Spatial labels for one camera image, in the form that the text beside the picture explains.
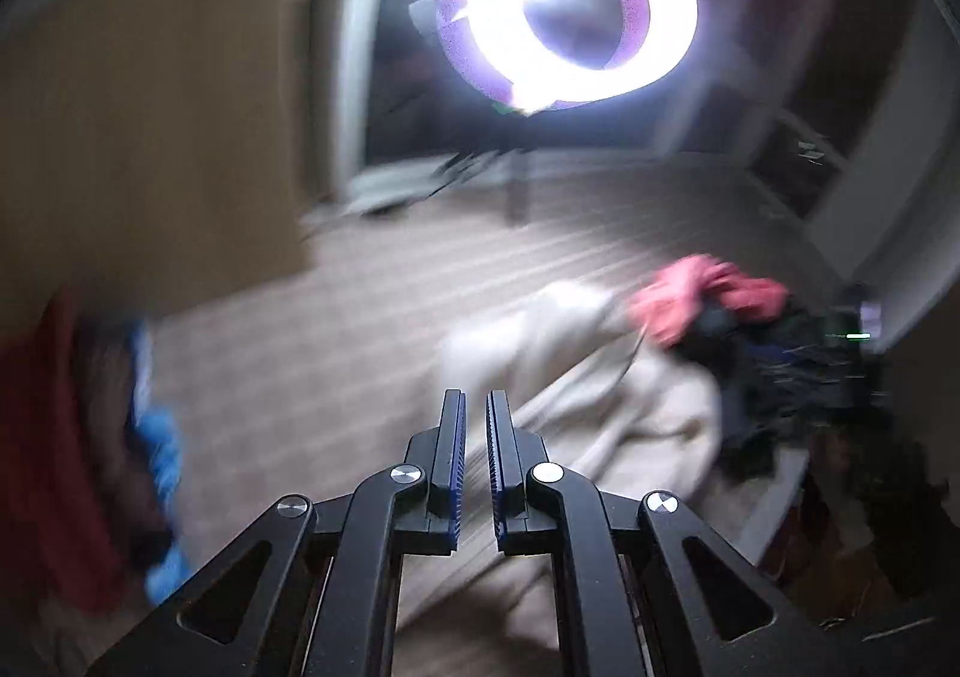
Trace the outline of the beige plaid table mat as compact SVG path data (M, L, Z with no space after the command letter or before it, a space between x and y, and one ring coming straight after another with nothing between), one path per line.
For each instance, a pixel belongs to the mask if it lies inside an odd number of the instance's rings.
M460 319L574 278L619 293L706 253L818 305L836 277L742 173L640 165L530 186L467 186L381 217L331 218L295 277L167 317L151 386L184 448L174 519L185 560L212 558L283 493L350 490L438 415L439 340Z

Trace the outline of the light wooden board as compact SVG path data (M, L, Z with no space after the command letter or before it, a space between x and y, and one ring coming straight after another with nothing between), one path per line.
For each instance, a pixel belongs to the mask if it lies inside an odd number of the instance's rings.
M301 271L286 0L55 0L2 40L2 328Z

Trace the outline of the cream knit sweater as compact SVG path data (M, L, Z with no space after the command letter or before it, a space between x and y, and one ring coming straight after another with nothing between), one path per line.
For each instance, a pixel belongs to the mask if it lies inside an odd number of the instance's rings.
M548 558L508 558L494 543L485 399L505 393L514 425L599 489L688 498L719 451L718 384L661 351L615 293L574 280L455 324L431 381L467 396L462 526L451 557L405 563L392 670L560 674Z

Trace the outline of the pink garment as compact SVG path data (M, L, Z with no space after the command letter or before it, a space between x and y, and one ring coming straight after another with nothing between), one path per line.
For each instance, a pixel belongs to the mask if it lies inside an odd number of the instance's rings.
M788 300L789 290L774 278L752 277L732 262L692 254L665 266L633 293L626 314L656 344L674 347L706 303L716 303L736 321L770 323L782 315Z

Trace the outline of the blue garment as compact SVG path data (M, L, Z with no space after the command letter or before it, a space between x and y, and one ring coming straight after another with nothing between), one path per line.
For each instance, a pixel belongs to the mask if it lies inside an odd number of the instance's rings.
M133 434L142 445L153 492L160 503L167 530L171 532L169 546L149 565L145 574L146 599L153 606L159 606L192 576L192 568L179 540L174 505L184 470L184 453L176 418L169 409L156 406L153 401L155 357L148 324L145 321L133 323L127 339L133 365L130 412Z

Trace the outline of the black garment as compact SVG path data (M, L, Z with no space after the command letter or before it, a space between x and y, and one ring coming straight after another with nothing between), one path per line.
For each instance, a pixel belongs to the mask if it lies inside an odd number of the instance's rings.
M731 482L775 473L776 450L867 411L844 381L846 362L825 337L825 314L789 301L770 323L736 321L706 303L674 351L716 379L721 393L718 466Z

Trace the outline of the black light tripod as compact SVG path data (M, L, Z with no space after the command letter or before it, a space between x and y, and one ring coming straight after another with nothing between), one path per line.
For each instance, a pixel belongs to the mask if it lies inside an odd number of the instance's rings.
M531 155L530 149L457 152L434 170L433 178L438 184L431 189L430 197L443 193L444 189L469 183L482 173L503 165L506 172L506 220L514 227L526 225L529 220Z

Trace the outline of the red garment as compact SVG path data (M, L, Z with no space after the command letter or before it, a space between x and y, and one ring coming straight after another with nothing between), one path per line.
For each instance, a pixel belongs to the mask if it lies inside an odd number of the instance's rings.
M116 610L127 563L88 462L71 378L76 313L60 296L2 345L2 594Z

